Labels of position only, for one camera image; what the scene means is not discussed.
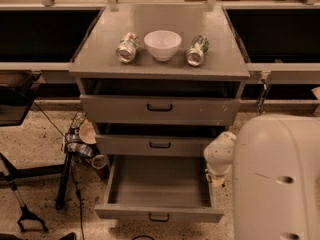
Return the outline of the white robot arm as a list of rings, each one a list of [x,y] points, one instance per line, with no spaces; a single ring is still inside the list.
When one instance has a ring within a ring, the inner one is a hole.
[[[320,240],[320,119],[267,114],[204,150],[207,178],[232,174],[235,240]]]

